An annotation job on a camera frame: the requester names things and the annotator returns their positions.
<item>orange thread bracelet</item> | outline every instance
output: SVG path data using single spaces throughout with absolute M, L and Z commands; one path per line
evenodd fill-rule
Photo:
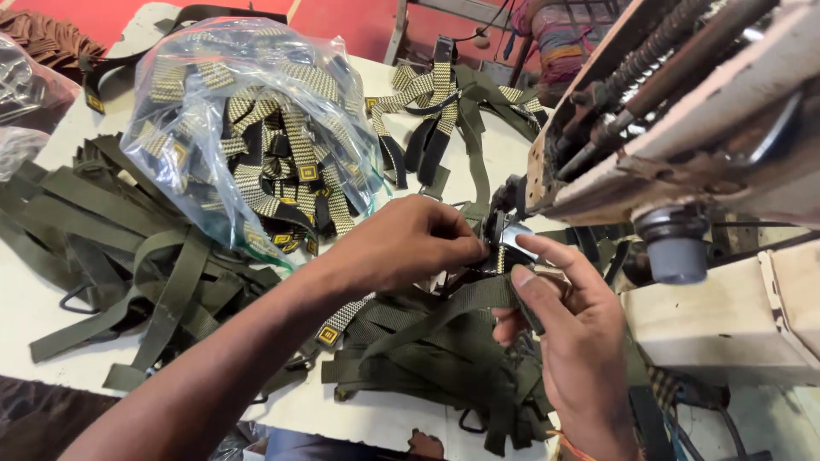
M 581 461 L 595 461 L 595 458 L 589 456 L 588 454 L 584 453 L 583 451 L 577 449 L 572 442 L 569 441 L 567 436 L 563 433 L 563 431 L 547 431 L 547 434 L 551 434 L 553 436 L 561 436 L 559 439 L 561 441 L 561 445 L 567 447 L 567 450 L 570 450 L 572 454 L 574 454 L 578 459 Z

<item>clear plastic bag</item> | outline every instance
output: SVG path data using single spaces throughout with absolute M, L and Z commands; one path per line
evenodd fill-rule
M 51 136 L 42 131 L 6 126 L 0 128 L 0 182 L 8 180 L 25 160 L 34 160 Z
M 329 75 L 338 98 L 320 94 L 316 83 L 306 83 L 307 77 L 294 72 L 295 67 Z M 160 94 L 155 76 L 171 72 L 179 73 L 180 84 L 162 87 L 165 93 Z M 134 87 L 134 113 L 121 140 L 123 152 L 221 244 L 265 262 L 285 258 L 243 199 L 221 146 L 223 130 L 229 129 L 223 123 L 226 101 L 250 89 L 256 104 L 269 98 L 286 113 L 301 111 L 311 127 L 302 130 L 303 137 L 330 151 L 324 167 L 344 166 L 336 169 L 350 203 L 360 213 L 373 209 L 382 185 L 378 141 L 364 114 L 361 77 L 347 63 L 341 39 L 312 43 L 286 25 L 263 18 L 205 20 L 149 51 L 137 65 Z M 190 193 L 192 184 L 196 194 Z M 205 199 L 215 194 L 221 200 L 218 207 Z
M 80 87 L 34 61 L 0 33 L 0 126 L 51 134 L 80 94 Z

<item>right hand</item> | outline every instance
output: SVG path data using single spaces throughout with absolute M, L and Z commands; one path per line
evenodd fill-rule
M 626 319 L 617 296 L 583 253 L 536 235 L 516 242 L 561 269 L 572 286 L 512 269 L 512 284 L 544 325 L 544 388 L 561 429 L 598 461 L 637 460 L 626 386 Z M 520 311 L 494 309 L 493 337 L 510 345 L 528 326 Z

